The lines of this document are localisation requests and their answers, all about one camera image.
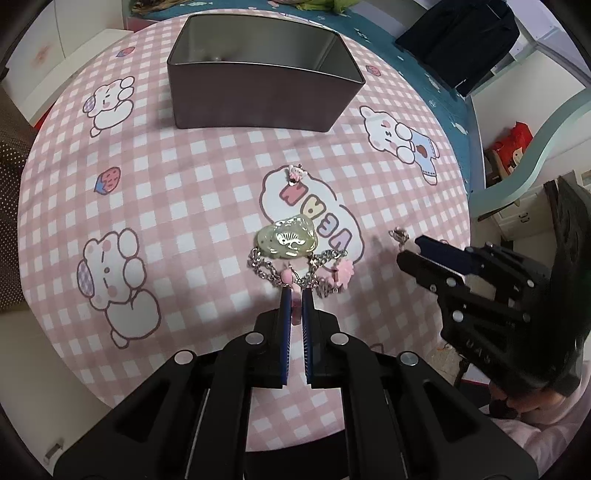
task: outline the red bag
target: red bag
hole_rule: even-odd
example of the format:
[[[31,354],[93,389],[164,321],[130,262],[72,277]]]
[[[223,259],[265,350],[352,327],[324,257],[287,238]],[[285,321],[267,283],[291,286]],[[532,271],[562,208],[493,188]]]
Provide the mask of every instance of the red bag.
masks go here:
[[[508,174],[512,173],[521,161],[532,140],[530,128],[526,124],[517,122],[507,137],[497,140],[492,146],[492,150]]]

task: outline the brown polka dot cloth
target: brown polka dot cloth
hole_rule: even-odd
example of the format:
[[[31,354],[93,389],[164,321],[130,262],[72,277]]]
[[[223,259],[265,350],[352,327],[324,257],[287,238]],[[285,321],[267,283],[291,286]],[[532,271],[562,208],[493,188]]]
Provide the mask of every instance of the brown polka dot cloth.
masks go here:
[[[24,301],[18,269],[17,210],[21,174],[35,130],[0,87],[0,312]]]

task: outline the metal tin box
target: metal tin box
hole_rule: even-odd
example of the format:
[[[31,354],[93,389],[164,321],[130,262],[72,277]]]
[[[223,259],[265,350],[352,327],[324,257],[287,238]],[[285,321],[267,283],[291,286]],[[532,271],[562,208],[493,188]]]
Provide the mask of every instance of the metal tin box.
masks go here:
[[[298,21],[189,17],[168,57],[179,128],[326,132],[365,84],[341,37]]]

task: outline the gingham tablecloth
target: gingham tablecloth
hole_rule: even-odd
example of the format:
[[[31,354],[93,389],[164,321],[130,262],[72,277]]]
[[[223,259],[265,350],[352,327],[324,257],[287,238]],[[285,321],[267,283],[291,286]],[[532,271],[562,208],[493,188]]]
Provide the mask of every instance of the gingham tablecloth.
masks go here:
[[[278,306],[279,291],[246,264],[256,232],[304,212],[319,249],[346,247],[355,261],[349,289],[317,306],[386,353],[428,355],[440,310],[395,265],[387,230],[463,248],[469,218],[456,159],[427,105],[401,73],[345,38],[367,83],[328,133],[177,129],[166,60],[185,20],[99,55],[31,150],[18,224],[22,287],[57,353],[114,406],[179,349],[221,349]],[[299,163],[310,176],[289,187],[286,166]],[[338,390],[306,385],[294,326],[288,385],[254,391],[248,447],[342,428]]]

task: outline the cartoon bunny print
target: cartoon bunny print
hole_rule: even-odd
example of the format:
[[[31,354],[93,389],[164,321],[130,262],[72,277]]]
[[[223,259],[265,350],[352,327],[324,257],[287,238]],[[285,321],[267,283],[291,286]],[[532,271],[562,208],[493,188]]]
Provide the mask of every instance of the cartoon bunny print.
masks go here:
[[[87,241],[76,271],[78,289],[95,310],[105,313],[118,348],[146,338],[160,325],[158,302],[143,288],[146,270],[138,252],[133,230],[109,232]]]
[[[90,136],[97,137],[103,130],[119,125],[131,115],[134,103],[129,100],[134,93],[135,79],[126,77],[108,85],[101,85],[88,97],[82,111],[94,120]]]
[[[389,113],[374,112],[365,105],[359,110],[372,147],[380,152],[390,152],[408,165],[417,163],[425,181],[437,185],[433,161],[439,158],[439,149],[433,140],[398,122]]]

